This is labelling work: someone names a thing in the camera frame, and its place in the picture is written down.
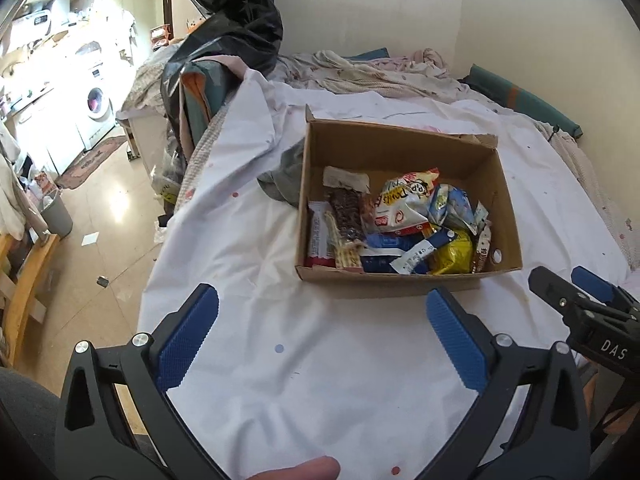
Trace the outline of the navy white candy packet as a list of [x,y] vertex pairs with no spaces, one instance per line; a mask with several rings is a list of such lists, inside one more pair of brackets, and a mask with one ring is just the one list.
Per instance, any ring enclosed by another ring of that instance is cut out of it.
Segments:
[[421,262],[434,254],[437,249],[448,245],[456,238],[457,233],[453,230],[441,229],[393,260],[390,267],[400,275],[410,275]]

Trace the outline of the blue white snack bag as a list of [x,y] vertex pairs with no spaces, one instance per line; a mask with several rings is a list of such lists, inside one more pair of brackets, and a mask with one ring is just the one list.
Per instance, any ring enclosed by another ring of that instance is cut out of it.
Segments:
[[488,216],[489,211],[481,202],[472,207],[465,190],[450,184],[437,185],[427,207],[431,224],[465,230],[473,236],[482,232]]

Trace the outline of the white red wafer bar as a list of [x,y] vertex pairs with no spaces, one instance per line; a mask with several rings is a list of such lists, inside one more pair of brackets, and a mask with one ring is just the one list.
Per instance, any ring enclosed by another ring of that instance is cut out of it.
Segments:
[[306,266],[327,266],[334,268],[335,256],[326,213],[330,205],[327,202],[309,202],[309,236],[306,250]]

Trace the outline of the dark chocolate bar packet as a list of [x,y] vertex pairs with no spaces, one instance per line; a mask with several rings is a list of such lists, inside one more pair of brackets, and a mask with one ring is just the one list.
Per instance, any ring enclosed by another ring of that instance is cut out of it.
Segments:
[[360,212],[360,195],[350,188],[329,188],[326,197],[341,239],[349,243],[366,239]]

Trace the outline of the red white rice cake packet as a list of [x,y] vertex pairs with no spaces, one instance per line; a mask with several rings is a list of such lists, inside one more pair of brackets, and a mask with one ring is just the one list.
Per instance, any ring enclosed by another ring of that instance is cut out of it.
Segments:
[[333,166],[323,169],[322,183],[326,188],[342,188],[359,194],[370,193],[370,178],[367,174],[358,174]]

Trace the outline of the yellow snack bag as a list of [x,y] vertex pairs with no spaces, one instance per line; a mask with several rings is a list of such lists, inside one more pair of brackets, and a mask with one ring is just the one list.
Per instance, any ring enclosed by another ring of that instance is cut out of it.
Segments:
[[427,259],[431,274],[468,274],[471,272],[474,245],[471,235],[463,230],[454,230],[456,237],[438,248]]

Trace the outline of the white bed sheet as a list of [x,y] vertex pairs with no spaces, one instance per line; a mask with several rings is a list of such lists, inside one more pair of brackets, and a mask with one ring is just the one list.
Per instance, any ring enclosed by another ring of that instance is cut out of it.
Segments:
[[555,310],[529,291],[529,270],[568,275],[585,266],[618,284],[629,266],[528,117],[475,100],[295,89],[249,70],[192,200],[169,223],[139,328],[152,330],[199,284],[217,289],[217,322],[169,395],[230,477],[331,455],[346,479],[411,479],[458,426],[474,393],[427,321],[420,292],[297,276],[296,210],[269,198],[257,177],[303,137],[307,113],[497,138],[523,267],[457,298],[522,346],[549,348],[567,335]]

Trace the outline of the dark blue snack packet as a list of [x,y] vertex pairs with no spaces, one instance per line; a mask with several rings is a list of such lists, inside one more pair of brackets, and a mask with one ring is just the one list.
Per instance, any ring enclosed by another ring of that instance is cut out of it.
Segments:
[[369,235],[367,246],[358,249],[363,271],[375,274],[394,274],[395,270],[390,266],[392,261],[401,257],[422,240],[424,240],[424,236],[421,233],[407,236],[383,233]]

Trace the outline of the beige biscuit packet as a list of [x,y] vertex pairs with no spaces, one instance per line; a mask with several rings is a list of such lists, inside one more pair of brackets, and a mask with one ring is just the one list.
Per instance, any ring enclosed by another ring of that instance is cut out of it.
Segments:
[[359,245],[349,240],[344,240],[331,211],[323,214],[324,221],[329,230],[329,238],[333,247],[335,265],[338,270],[363,274],[364,270],[359,255]]

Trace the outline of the white red cartoon snack bag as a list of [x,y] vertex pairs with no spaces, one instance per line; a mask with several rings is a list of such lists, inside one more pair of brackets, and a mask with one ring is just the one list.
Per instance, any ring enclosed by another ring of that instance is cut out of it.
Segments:
[[428,225],[427,207],[438,181],[438,168],[387,180],[374,201],[375,227],[400,236],[422,231]]

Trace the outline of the brown cardboard box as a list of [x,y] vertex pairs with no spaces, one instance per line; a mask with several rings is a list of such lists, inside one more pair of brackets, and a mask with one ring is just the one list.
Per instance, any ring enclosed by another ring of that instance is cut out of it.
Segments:
[[301,280],[464,283],[521,269],[495,136],[306,122]]

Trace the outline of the grey waste bin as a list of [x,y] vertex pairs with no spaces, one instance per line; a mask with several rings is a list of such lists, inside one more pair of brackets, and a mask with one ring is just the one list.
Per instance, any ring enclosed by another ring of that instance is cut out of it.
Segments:
[[62,201],[60,191],[43,197],[41,215],[51,233],[64,238],[72,232],[73,219]]

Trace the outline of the grey cloth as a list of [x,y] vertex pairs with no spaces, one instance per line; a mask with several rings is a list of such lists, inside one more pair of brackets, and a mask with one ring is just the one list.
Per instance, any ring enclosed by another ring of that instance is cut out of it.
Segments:
[[304,162],[305,140],[302,139],[284,151],[276,168],[265,171],[257,182],[269,198],[297,208]]

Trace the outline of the patterned floor mat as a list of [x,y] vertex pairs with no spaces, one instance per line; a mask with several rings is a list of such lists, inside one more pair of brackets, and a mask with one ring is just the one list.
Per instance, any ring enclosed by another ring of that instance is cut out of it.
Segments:
[[70,164],[64,171],[64,174],[56,179],[56,185],[59,188],[66,188],[66,190],[79,188],[99,166],[111,157],[111,154],[116,152],[122,144],[126,142],[126,136],[110,136],[96,144],[94,148],[82,154]]

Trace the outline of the white washing machine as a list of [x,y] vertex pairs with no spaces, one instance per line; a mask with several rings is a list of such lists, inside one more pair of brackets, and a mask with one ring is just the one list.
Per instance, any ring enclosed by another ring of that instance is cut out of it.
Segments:
[[111,85],[100,44],[89,41],[70,58],[68,88],[73,118],[84,151],[92,150],[115,127]]

